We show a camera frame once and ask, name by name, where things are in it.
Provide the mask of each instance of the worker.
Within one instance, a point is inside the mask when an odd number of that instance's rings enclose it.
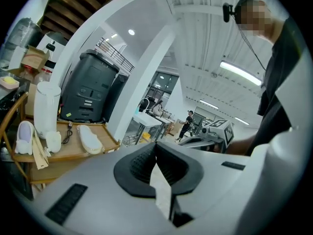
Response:
[[[194,119],[192,118],[192,115],[194,114],[193,111],[189,111],[188,112],[188,117],[186,118],[185,122],[180,121],[180,124],[183,124],[183,127],[181,129],[181,132],[179,134],[179,138],[175,140],[175,142],[180,142],[181,139],[183,138],[184,134],[186,133],[186,131],[189,130],[190,126],[192,125]]]
[[[254,136],[231,143],[226,151],[227,154],[250,156],[256,146],[269,143],[275,135],[290,128],[289,119],[275,91],[290,74],[306,45],[293,19],[289,17],[281,21],[274,18],[261,0],[239,0],[234,12],[239,29],[252,32],[273,45],[272,57],[261,85],[258,114],[263,116],[263,120],[260,128]]]
[[[161,116],[162,115],[162,103],[163,101],[162,100],[160,100],[158,103],[156,103],[155,105],[154,105],[154,107],[152,108],[152,112],[153,112],[153,114],[154,115],[156,115],[156,116]]]

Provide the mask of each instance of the fluorescent light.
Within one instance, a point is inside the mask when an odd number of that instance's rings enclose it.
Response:
[[[128,33],[131,34],[132,36],[135,35],[135,32],[134,32],[132,29],[129,29],[129,30],[128,30]]]
[[[249,125],[247,122],[241,120],[240,118],[235,117],[235,119],[238,120],[238,121],[240,121],[241,123],[244,123],[244,124],[246,124],[246,125]]]
[[[209,104],[209,103],[207,103],[207,102],[205,102],[205,101],[203,101],[203,100],[200,100],[200,102],[201,102],[201,103],[204,103],[204,104],[206,104],[206,105],[208,105],[208,106],[211,106],[211,107],[214,108],[214,109],[218,109],[218,107],[216,107],[216,106],[214,106],[214,105],[212,105],[212,104]]]
[[[248,79],[249,81],[251,81],[252,83],[254,83],[256,85],[261,85],[261,83],[262,83],[262,81],[259,78],[249,74],[248,72],[246,72],[245,70],[243,70],[241,68],[233,66],[233,65],[226,63],[224,61],[221,62],[220,67],[223,69],[226,69],[228,71],[231,71],[233,73],[236,73],[239,76],[242,76],[245,79]]]

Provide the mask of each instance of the sticker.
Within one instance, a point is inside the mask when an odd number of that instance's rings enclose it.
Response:
[[[231,124],[229,124],[226,129],[224,129],[225,137],[226,137],[226,144],[228,145],[230,141],[234,138],[233,129],[231,128]]]
[[[211,123],[210,124],[210,127],[216,127],[216,128],[218,128],[218,127],[220,127],[222,124],[224,124],[225,122],[227,122],[227,120],[217,120],[217,121],[215,121],[215,122],[213,122],[213,123]]]

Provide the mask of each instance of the white lid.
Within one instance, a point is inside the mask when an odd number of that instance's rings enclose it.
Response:
[[[47,81],[40,82],[37,85],[37,90],[43,95],[50,94],[52,96],[58,96],[61,94],[61,89],[59,86]]]

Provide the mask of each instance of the cable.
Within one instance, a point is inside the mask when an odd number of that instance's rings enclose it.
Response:
[[[265,70],[266,71],[266,69],[264,68],[264,66],[262,65],[262,63],[261,63],[261,61],[260,61],[260,59],[258,58],[258,56],[256,55],[256,53],[254,52],[254,50],[253,50],[253,48],[252,48],[252,46],[251,46],[251,44],[250,44],[250,42],[249,42],[249,40],[248,40],[248,38],[245,36],[245,34],[240,30],[240,28],[239,28],[239,26],[237,25],[237,27],[238,27],[238,29],[239,29],[239,32],[240,32],[240,34],[241,34],[241,37],[243,38],[243,40],[244,40],[244,42],[248,45],[248,47],[250,48],[250,50],[252,51],[252,53],[255,55],[255,57],[258,59],[258,61],[259,61],[259,63],[260,63],[260,65],[262,66],[262,68],[263,68],[263,70]]]
[[[73,126],[73,123],[70,121],[68,122],[68,126],[67,126],[67,136],[65,137],[65,139],[62,141],[62,144],[66,144],[69,141],[69,137],[73,135],[73,132],[71,131],[71,128]]]

